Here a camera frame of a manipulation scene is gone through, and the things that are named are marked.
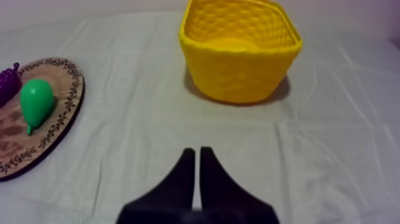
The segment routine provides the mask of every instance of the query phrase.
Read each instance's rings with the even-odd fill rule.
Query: woven basket
[[[189,0],[179,39],[195,85],[233,103],[267,98],[302,48],[282,7],[266,0]]]

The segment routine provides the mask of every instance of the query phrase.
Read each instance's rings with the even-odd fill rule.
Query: wooden plate
[[[84,80],[77,66],[63,58],[44,58],[18,71],[22,83],[48,81],[57,98],[50,118],[31,136],[22,116],[20,92],[0,108],[0,181],[20,176],[48,155],[73,123],[83,99]]]

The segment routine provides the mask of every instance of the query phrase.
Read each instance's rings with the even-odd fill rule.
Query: table
[[[68,136],[29,173],[0,183],[1,223],[114,223],[185,147],[204,145],[282,223],[398,223],[398,49],[295,23],[304,49],[288,78],[274,97],[235,107],[195,89],[177,39],[182,15],[121,14],[0,34],[1,67],[66,57],[86,79]]]

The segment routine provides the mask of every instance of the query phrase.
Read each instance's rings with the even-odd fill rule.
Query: green pear
[[[43,79],[28,81],[21,90],[22,114],[28,124],[27,134],[39,127],[47,118],[54,103],[53,90]]]

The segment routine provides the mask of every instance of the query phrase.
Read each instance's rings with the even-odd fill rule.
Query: wall
[[[400,0],[279,0],[295,21],[381,38],[400,36]],[[123,12],[183,10],[186,0],[1,0],[0,32]]]

